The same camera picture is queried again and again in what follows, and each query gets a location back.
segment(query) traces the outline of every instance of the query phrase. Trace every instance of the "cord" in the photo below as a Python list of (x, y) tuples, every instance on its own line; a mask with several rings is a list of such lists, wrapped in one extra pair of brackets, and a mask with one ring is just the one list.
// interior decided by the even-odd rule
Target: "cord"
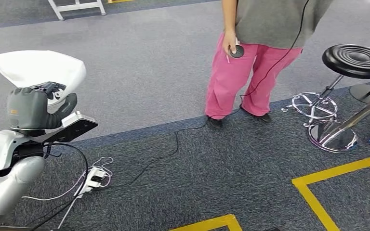
[[(240, 97), (240, 99), (241, 99), (241, 104), (240, 105), (242, 105), (242, 103), (243, 103), (243, 97), (245, 97), (245, 96), (249, 96), (249, 95), (251, 95), (251, 94), (253, 94), (256, 90), (257, 90), (257, 88), (259, 87), (259, 85), (261, 84), (261, 82), (263, 82), (266, 78), (267, 78), (267, 76), (268, 76), (268, 74), (270, 73), (270, 71), (277, 65), (277, 64), (279, 64), (290, 52), (291, 52), (291, 50), (293, 49), (293, 47), (294, 47), (294, 45), (295, 45), (295, 43), (297, 42), (297, 39), (299, 38), (299, 36), (300, 36), (300, 34), (301, 34), (301, 31), (302, 31), (302, 28), (303, 28), (303, 21), (304, 21), (304, 13), (305, 13), (305, 9), (306, 9), (306, 7), (307, 7), (307, 4), (309, 3), (309, 0), (307, 0), (307, 2), (305, 3), (305, 5), (304, 5), (304, 8), (303, 8), (303, 12), (302, 12), (302, 17), (301, 17), (301, 21), (300, 21), (300, 29), (299, 29), (299, 32), (298, 32), (298, 34), (297, 34), (297, 37), (295, 38), (295, 40), (294, 40), (294, 42), (293, 42), (293, 44), (291, 45), (291, 47), (290, 47), (290, 49), (286, 52), (286, 54), (282, 57), (282, 58), (280, 58), (280, 60), (279, 61), (277, 61), (268, 71), (267, 71), (267, 73), (266, 73), (266, 75), (265, 75), (265, 77), (263, 78), (263, 79), (261, 79), (258, 83), (257, 83), (257, 85), (256, 85), (256, 87), (250, 92), (250, 93), (248, 93), (248, 94), (245, 94), (245, 95), (239, 95), (239, 97)], [(229, 115), (213, 115), (212, 117), (214, 117), (214, 116), (230, 116), (230, 115), (234, 115), (234, 114), (236, 114), (237, 112), (239, 112), (239, 110), (240, 110), (240, 108), (239, 109), (237, 109), (235, 112), (233, 112), (233, 113), (231, 113), (231, 114), (229, 114)], [(158, 161), (160, 161), (160, 160), (162, 160), (162, 159), (166, 159), (166, 158), (169, 158), (169, 157), (171, 157), (171, 156), (173, 156), (173, 155), (175, 155), (178, 151), (179, 151), (179, 139), (178, 139), (178, 135), (179, 135), (179, 132), (181, 132), (181, 131), (185, 131), (185, 130), (196, 130), (196, 129), (202, 129), (202, 128), (204, 128), (205, 126), (207, 125), (207, 121), (205, 121), (205, 123), (204, 123), (204, 125), (203, 126), (201, 126), (201, 127), (198, 127), (198, 128), (185, 128), (185, 129), (181, 129), (181, 130), (179, 130), (179, 131), (177, 131), (176, 132), (176, 134), (175, 134), (175, 136), (176, 136), (176, 148), (175, 148), (175, 150), (174, 150), (174, 152), (173, 153), (171, 153), (171, 154), (169, 154), (169, 155), (167, 155), (167, 156), (163, 156), (163, 157), (160, 157), (160, 158), (157, 158), (157, 159), (155, 159), (155, 160), (153, 160), (153, 161), (151, 161), (148, 165), (146, 165), (146, 167), (144, 167), (143, 168), (143, 170), (133, 179), (133, 180), (131, 180), (130, 182), (128, 182), (128, 183), (125, 183), (125, 184), (122, 184), (122, 185), (117, 185), (117, 186), (113, 186), (113, 188), (114, 187), (124, 187), (124, 186), (127, 186), (127, 185), (130, 185), (130, 184), (132, 184), (132, 183), (134, 183), (138, 178), (140, 178), (140, 176), (142, 176), (143, 175), (143, 173), (148, 169), (148, 167), (149, 166), (151, 166), (153, 163), (155, 163), (155, 162), (158, 162)], [(53, 143), (53, 144), (51, 144), (51, 145), (63, 145), (63, 146), (68, 146), (68, 147), (72, 147), (72, 148), (74, 148), (74, 149), (76, 149), (82, 156), (83, 156), (83, 158), (84, 158), (84, 160), (85, 160), (85, 162), (86, 162), (86, 172), (89, 172), (89, 167), (88, 167), (88, 163), (87, 163), (87, 159), (86, 159), (86, 157), (84, 156), (84, 154), (83, 154), (83, 152), (81, 152), (78, 148), (76, 148), (76, 147), (74, 147), (74, 146), (72, 146), (72, 145), (69, 145), (69, 144), (64, 144), (64, 143)], [(62, 209), (60, 209), (58, 212), (56, 212), (55, 214), (53, 214), (52, 216), (50, 216), (49, 218), (47, 218), (47, 219), (45, 219), (43, 222), (41, 222), (40, 224), (38, 224), (37, 226), (35, 226), (33, 229), (31, 229), (30, 231), (34, 231), (34, 230), (36, 230), (37, 228), (39, 228), (40, 226), (42, 226), (43, 224), (45, 224), (46, 222), (48, 222), (49, 220), (51, 220), (52, 218), (54, 218), (56, 215), (58, 215), (60, 212), (62, 212), (63, 210), (65, 210), (67, 207), (69, 207), (69, 205), (73, 205), (74, 204), (74, 202), (76, 201), (76, 199), (77, 199), (77, 197), (79, 196), (79, 194), (80, 194), (80, 191), (82, 190), (82, 188), (83, 187), (80, 187), (80, 189), (79, 189), (79, 191), (78, 191), (78, 193), (76, 194), (76, 196), (73, 198), (73, 200), (71, 200), (71, 201), (68, 201), (68, 202), (66, 202), (66, 203), (64, 203), (64, 204), (62, 204), (62, 205), (65, 205), (66, 204), (66, 206), (64, 206)]]
[[(99, 163), (100, 161), (102, 161), (103, 159), (106, 159), (106, 158), (109, 158), (110, 161), (105, 163), (105, 164), (102, 164), (101, 166), (96, 166), (95, 164)], [(113, 172), (109, 169), (107, 169), (105, 166), (106, 165), (109, 165), (111, 163), (114, 162), (114, 159), (112, 157), (109, 157), (109, 156), (104, 156), (104, 157), (101, 157), (99, 160), (97, 160), (96, 162), (94, 162), (90, 167), (89, 167), (89, 171), (91, 171), (92, 168), (94, 167), (97, 167), (99, 169), (101, 169), (102, 171), (104, 171), (106, 174), (105, 174), (105, 177), (108, 177), (108, 182), (106, 185), (100, 185), (100, 187), (106, 187), (110, 184), (111, 182), (111, 177), (113, 176)], [(84, 175), (86, 174), (86, 171), (83, 172), (82, 175), (80, 175), (80, 177), (77, 179), (76, 183), (69, 189), (67, 190), (65, 193), (63, 193), (62, 195), (60, 196), (56, 196), (56, 197), (53, 197), (53, 198), (48, 198), (48, 199), (41, 199), (41, 198), (36, 198), (36, 197), (31, 197), (31, 196), (22, 196), (22, 198), (24, 199), (32, 199), (32, 200), (38, 200), (38, 201), (51, 201), (51, 200), (55, 200), (55, 199), (59, 199), (65, 195), (67, 195), (69, 192), (71, 192), (76, 186), (77, 184), (80, 182), (80, 180), (84, 177)]]
[[(239, 97), (240, 97), (240, 99), (241, 99), (241, 103), (240, 103), (240, 105), (242, 105), (242, 103), (243, 103), (243, 97), (245, 97), (245, 96), (249, 96), (249, 95), (251, 95), (251, 94), (253, 94), (255, 91), (256, 91), (256, 89), (259, 87), (259, 85), (260, 85), (260, 83), (261, 82), (263, 82), (263, 80), (265, 80), (266, 78), (267, 78), (267, 76), (269, 75), (269, 73), (270, 73), (270, 71), (277, 65), (277, 64), (279, 64), (290, 52), (291, 52), (291, 50), (293, 49), (293, 47), (294, 47), (294, 45), (296, 44), (296, 42), (297, 42), (297, 40), (298, 40), (298, 38), (299, 38), (299, 36), (300, 36), (300, 34), (301, 34), (301, 31), (302, 31), (302, 29), (303, 29), (303, 22), (304, 22), (304, 14), (305, 14), (305, 9), (306, 9), (306, 7), (307, 7), (307, 4), (309, 3), (309, 1), (310, 0), (307, 0), (307, 2), (305, 3), (305, 5), (304, 5), (304, 7), (303, 7), (303, 11), (302, 11), (302, 16), (301, 16), (301, 20), (300, 20), (300, 29), (299, 29), (299, 32), (297, 33), (297, 36), (296, 36), (296, 38), (295, 38), (295, 40), (294, 40), (294, 42), (293, 42), (293, 44), (291, 45), (291, 47), (289, 48), (289, 50), (286, 52), (286, 54), (283, 56), (283, 57), (281, 57), (280, 58), (280, 60), (278, 60), (268, 71), (267, 71), (267, 73), (266, 73), (266, 75), (264, 76), (264, 78), (263, 79), (261, 79), (258, 83), (257, 83), (257, 85), (256, 85), (256, 87), (250, 92), (250, 93), (248, 93), (248, 94), (246, 94), (246, 95), (239, 95)], [(213, 115), (212, 117), (214, 117), (214, 116), (231, 116), (231, 115), (234, 115), (234, 114), (236, 114), (237, 112), (239, 112), (240, 111), (240, 108), (238, 108), (236, 111), (234, 111), (233, 113), (231, 113), (231, 114), (229, 114), (229, 115)], [(176, 132), (176, 149), (174, 150), (174, 152), (173, 153), (171, 153), (171, 154), (169, 154), (169, 155), (167, 155), (167, 156), (163, 156), (163, 157), (160, 157), (160, 158), (157, 158), (157, 159), (155, 159), (155, 160), (153, 160), (153, 161), (151, 161), (148, 165), (146, 165), (144, 168), (143, 168), (143, 170), (133, 179), (133, 180), (131, 180), (130, 182), (128, 182), (128, 183), (125, 183), (125, 184), (121, 184), (121, 185), (116, 185), (116, 186), (112, 186), (111, 188), (119, 188), (119, 187), (124, 187), (124, 186), (127, 186), (127, 185), (130, 185), (130, 184), (132, 184), (132, 183), (134, 183), (138, 178), (140, 178), (140, 176), (141, 175), (143, 175), (143, 173), (148, 169), (148, 167), (150, 166), (150, 165), (152, 165), (153, 163), (155, 163), (155, 162), (158, 162), (159, 160), (162, 160), (162, 159), (167, 159), (167, 158), (169, 158), (169, 157), (171, 157), (171, 156), (173, 156), (173, 155), (175, 155), (177, 152), (178, 152), (178, 150), (179, 150), (179, 139), (178, 139), (178, 134), (179, 134), (179, 132), (181, 132), (181, 131), (185, 131), (185, 130), (192, 130), (192, 129), (194, 129), (194, 130), (197, 130), (197, 129), (201, 129), (201, 128), (204, 128), (206, 125), (208, 124), (208, 121), (206, 120), (205, 121), (205, 124), (203, 125), (203, 126), (201, 126), (201, 127), (198, 127), (198, 128), (185, 128), (185, 129), (181, 129), (181, 130), (179, 130), (179, 131), (177, 131)]]
[[(83, 160), (85, 162), (86, 172), (89, 172), (89, 164), (87, 162), (87, 158), (84, 155), (84, 153), (82, 151), (80, 151), (80, 149), (76, 148), (73, 145), (67, 144), (67, 143), (51, 143), (51, 144), (48, 145), (48, 148), (50, 148), (51, 146), (54, 146), (54, 145), (66, 146), (66, 147), (70, 147), (70, 148), (75, 149), (81, 155), (81, 157), (83, 158)], [(85, 176), (84, 176), (84, 182), (87, 181), (87, 176), (88, 176), (88, 174), (85, 174)], [(30, 231), (35, 231), (37, 228), (39, 228), (40, 226), (44, 225), (46, 222), (48, 222), (49, 220), (51, 220), (52, 218), (54, 218), (55, 216), (57, 216), (59, 213), (61, 213), (63, 210), (65, 210), (67, 207), (69, 207), (69, 205), (71, 205), (73, 203), (73, 201), (80, 195), (81, 190), (83, 190), (83, 187), (80, 187), (78, 189), (78, 191), (77, 191), (76, 195), (74, 196), (73, 200), (67, 202), (66, 203), (66, 206), (64, 206), (59, 211), (57, 211), (56, 213), (54, 213), (53, 215), (51, 215), (50, 217), (48, 217), (47, 219), (45, 219), (44, 221), (42, 221), (41, 223), (39, 223), (38, 225), (36, 225), (35, 227), (33, 227)]]
[(56, 207), (52, 208), (52, 209), (51, 209), (51, 210), (49, 210), (45, 215), (43, 215), (43, 216), (41, 216), (41, 217), (39, 217), (39, 218), (36, 218), (36, 219), (34, 219), (33, 221), (31, 221), (31, 222), (29, 222), (28, 224), (26, 224), (26, 225), (25, 225), (25, 227), (28, 227), (29, 225), (33, 224), (35, 221), (37, 221), (37, 220), (40, 220), (40, 219), (44, 218), (45, 216), (47, 216), (47, 215), (49, 215), (50, 213), (52, 213), (55, 209), (57, 209), (57, 208), (59, 208), (59, 207), (64, 206), (65, 204), (69, 203), (70, 201), (73, 201), (74, 199), (75, 199), (75, 198), (73, 198), (73, 199), (71, 199), (71, 200), (69, 200), (69, 201), (66, 201), (66, 202), (64, 202), (63, 204), (58, 205), (58, 206), (56, 206)]
[(63, 225), (64, 221), (66, 220), (66, 217), (68, 216), (68, 214), (69, 214), (69, 212), (70, 212), (71, 208), (73, 207), (73, 205), (74, 205), (74, 203), (76, 202), (76, 200), (77, 200), (77, 199), (78, 199), (78, 198), (75, 198), (75, 199), (73, 200), (73, 202), (71, 203), (71, 205), (69, 206), (69, 209), (67, 210), (66, 214), (63, 216), (62, 221), (60, 222), (59, 226), (57, 227), (57, 229), (58, 229), (58, 230), (60, 229), (60, 227), (62, 227), (62, 225)]

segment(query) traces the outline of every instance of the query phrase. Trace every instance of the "white chair leg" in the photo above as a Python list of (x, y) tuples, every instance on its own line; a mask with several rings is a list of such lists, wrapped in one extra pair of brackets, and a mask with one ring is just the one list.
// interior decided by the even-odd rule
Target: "white chair leg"
[(104, 6), (103, 6), (103, 3), (101, 2), (101, 0), (97, 0), (97, 2), (98, 2), (98, 6), (100, 7), (100, 10), (101, 10), (101, 15), (102, 16), (107, 15), (106, 11), (104, 10)]
[(56, 14), (57, 18), (59, 18), (60, 21), (64, 21), (65, 19), (62, 17), (62, 15), (60, 14), (60, 12), (58, 11), (57, 6), (54, 3), (54, 1), (53, 0), (48, 0), (48, 1), (50, 3), (50, 6), (53, 8), (54, 13)]

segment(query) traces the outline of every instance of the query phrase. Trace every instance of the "white cover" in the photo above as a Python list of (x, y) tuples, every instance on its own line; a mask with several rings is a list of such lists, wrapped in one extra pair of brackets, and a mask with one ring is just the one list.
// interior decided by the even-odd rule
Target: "white cover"
[(54, 92), (48, 105), (55, 105), (74, 93), (86, 77), (84, 62), (54, 51), (13, 51), (0, 54), (0, 73), (19, 88), (56, 82), (66, 89)]

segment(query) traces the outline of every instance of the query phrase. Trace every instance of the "hand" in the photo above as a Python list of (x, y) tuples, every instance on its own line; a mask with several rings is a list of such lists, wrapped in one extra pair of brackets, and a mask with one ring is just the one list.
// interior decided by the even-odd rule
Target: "hand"
[(236, 53), (236, 33), (234, 31), (226, 31), (222, 47), (226, 54), (229, 54), (229, 48), (233, 54)]

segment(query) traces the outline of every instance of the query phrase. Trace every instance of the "pink pants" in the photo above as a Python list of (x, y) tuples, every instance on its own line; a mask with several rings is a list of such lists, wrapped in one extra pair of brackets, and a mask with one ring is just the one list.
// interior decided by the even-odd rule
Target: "pink pants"
[[(302, 48), (276, 49), (263, 45), (241, 44), (245, 53), (241, 58), (229, 57), (222, 48), (224, 35), (219, 38), (213, 58), (212, 75), (208, 85), (205, 113), (214, 119), (222, 119), (232, 113), (236, 94), (246, 84), (253, 69), (253, 77), (243, 97), (242, 107), (256, 116), (270, 111), (270, 92), (276, 84), (277, 75), (290, 65), (301, 53)], [(259, 87), (251, 93), (257, 84)]]

